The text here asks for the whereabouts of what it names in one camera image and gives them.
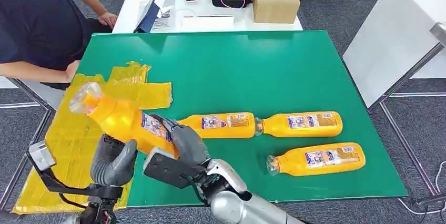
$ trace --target green table surface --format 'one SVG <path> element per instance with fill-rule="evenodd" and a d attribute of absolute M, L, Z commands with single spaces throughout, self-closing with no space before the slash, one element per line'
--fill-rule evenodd
<path fill-rule="evenodd" d="M 210 154 L 230 163 L 248 189 L 271 201 L 406 196 L 391 162 L 330 38 L 324 31 L 117 34 L 94 36 L 78 72 L 102 74 L 130 60 L 152 66 L 148 82 L 172 82 L 173 102 L 152 110 L 172 119 L 193 114 L 249 111 L 337 111 L 343 131 L 330 138 L 205 139 Z M 318 176 L 271 176 L 268 155 L 299 147 L 353 141 L 366 165 Z M 138 154 L 128 206 L 198 205 L 193 190 L 142 173 Z"/>

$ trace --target yellow cloth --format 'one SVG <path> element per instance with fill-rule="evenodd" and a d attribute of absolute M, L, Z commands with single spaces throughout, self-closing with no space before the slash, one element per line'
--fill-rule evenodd
<path fill-rule="evenodd" d="M 68 186 L 78 188 L 84 188 L 93 182 L 90 178 L 90 166 L 103 133 L 86 115 L 69 111 L 68 104 L 74 94 L 84 83 L 97 82 L 113 97 L 136 99 L 142 109 L 169 107 L 172 101 L 171 83 L 145 84 L 149 69 L 150 66 L 129 62 L 128 67 L 114 67 L 107 83 L 101 75 L 75 75 L 45 136 L 46 145 L 57 163 L 53 171 L 58 179 Z M 116 203 L 115 209 L 126 207 L 130 187 L 131 182 L 124 186 L 123 195 Z M 67 194 L 65 197 L 77 203 L 87 204 L 87 196 Z M 79 210 L 64 203 L 57 193 L 49 192 L 32 169 L 13 212 L 24 214 Z"/>

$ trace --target gray carpet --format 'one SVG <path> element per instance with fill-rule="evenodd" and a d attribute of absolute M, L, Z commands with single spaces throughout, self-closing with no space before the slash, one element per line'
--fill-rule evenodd
<path fill-rule="evenodd" d="M 101 0 L 111 12 L 116 14 L 123 1 Z M 342 55 L 375 2 L 376 0 L 301 0 L 298 16 L 304 29 L 327 30 L 337 51 Z M 85 5 L 79 4 L 79 6 L 86 16 L 94 17 L 94 13 Z M 400 91 L 445 90 L 444 80 L 411 80 Z M 0 104 L 23 101 L 21 99 L 26 98 L 16 90 L 0 89 Z M 386 101 L 432 180 L 440 161 L 446 160 L 444 102 L 445 98 L 390 98 Z M 12 167 L 18 163 L 42 114 L 43 111 L 39 108 L 0 110 L 1 118 L 6 118 L 0 124 L 0 135 L 4 146 L 4 150 L 0 152 L 1 171 L 4 173 L 0 178 L 1 193 L 12 175 Z M 375 109 L 370 113 L 370 117 L 410 196 L 414 198 L 428 196 L 426 186 L 381 109 Z M 9 209 L 12 208 L 20 193 L 25 178 L 26 176 L 21 177 L 19 186 L 8 203 Z M 446 188 L 446 175 L 440 179 L 440 188 Z M 422 216 L 409 213 L 394 198 L 280 203 L 278 205 L 293 216 L 315 224 L 419 223 L 422 219 Z M 429 210 L 436 210 L 439 207 L 432 206 Z M 3 221 L 3 223 L 61 223 L 67 216 L 66 213 L 29 215 L 20 220 Z M 217 223 L 209 209 L 202 207 L 126 209 L 118 211 L 117 217 L 120 223 Z M 442 221 L 439 214 L 433 214 L 427 215 L 423 223 L 442 223 Z"/>

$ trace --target white table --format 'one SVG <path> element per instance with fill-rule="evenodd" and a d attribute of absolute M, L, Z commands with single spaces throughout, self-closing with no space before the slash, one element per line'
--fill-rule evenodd
<path fill-rule="evenodd" d="M 438 40 L 429 32 L 446 22 L 445 0 L 378 0 L 343 55 L 370 107 Z M 444 49 L 412 78 L 446 78 Z"/>
<path fill-rule="evenodd" d="M 133 33 L 143 9 L 149 0 L 124 0 L 124 4 L 119 12 L 113 33 Z M 158 6 L 163 5 L 164 0 L 156 0 Z M 186 0 L 175 0 L 175 9 L 191 9 L 197 16 L 213 16 L 213 15 L 233 15 L 234 25 L 232 28 L 190 30 L 191 32 L 215 32 L 215 31 L 248 31 L 248 30 L 302 30 L 299 19 L 296 16 L 294 24 L 258 24 L 254 23 L 252 4 L 243 9 L 229 9 L 222 7 L 214 7 L 211 0 L 198 0 L 193 3 L 187 3 Z M 170 33 L 182 32 L 181 22 L 183 16 L 193 15 L 191 11 L 175 11 L 175 25 Z"/>

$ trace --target bottle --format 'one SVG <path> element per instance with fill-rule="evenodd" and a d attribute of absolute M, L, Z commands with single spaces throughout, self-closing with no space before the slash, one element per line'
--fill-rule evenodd
<path fill-rule="evenodd" d="M 164 126 L 138 109 L 136 102 L 114 99 L 102 92 L 96 82 L 87 82 L 71 99 L 73 113 L 85 113 L 108 135 L 122 141 L 136 140 L 137 148 L 148 154 L 154 147 L 178 157 Z"/>
<path fill-rule="evenodd" d="M 308 176 L 356 170 L 366 164 L 361 146 L 354 142 L 340 142 L 292 149 L 282 156 L 268 156 L 270 174 L 288 173 Z"/>
<path fill-rule="evenodd" d="M 275 137 L 331 137 L 342 131 L 342 120 L 337 112 L 308 112 L 276 114 L 268 119 L 256 118 L 256 134 Z"/>
<path fill-rule="evenodd" d="M 201 138 L 249 138 L 256 132 L 254 115 L 248 112 L 191 115 L 177 122 L 191 127 Z"/>

